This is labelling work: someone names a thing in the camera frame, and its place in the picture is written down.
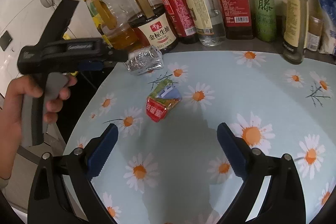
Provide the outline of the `person's left hand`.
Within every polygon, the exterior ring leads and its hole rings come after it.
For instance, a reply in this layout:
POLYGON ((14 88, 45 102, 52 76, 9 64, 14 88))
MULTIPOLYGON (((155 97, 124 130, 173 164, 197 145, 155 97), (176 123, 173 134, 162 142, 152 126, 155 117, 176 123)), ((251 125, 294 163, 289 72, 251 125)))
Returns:
MULTIPOLYGON (((72 75, 67 75, 67 78, 68 83, 60 90, 58 97, 46 103, 47 112, 44 115, 44 121, 48 124, 57 121, 63 101, 71 95, 69 87, 77 83, 77 79, 72 75)), ((40 98, 43 94, 42 88, 29 75, 10 82, 1 110, 1 189, 7 186, 11 178, 15 155, 22 141, 21 113, 25 94, 34 98, 40 98)))

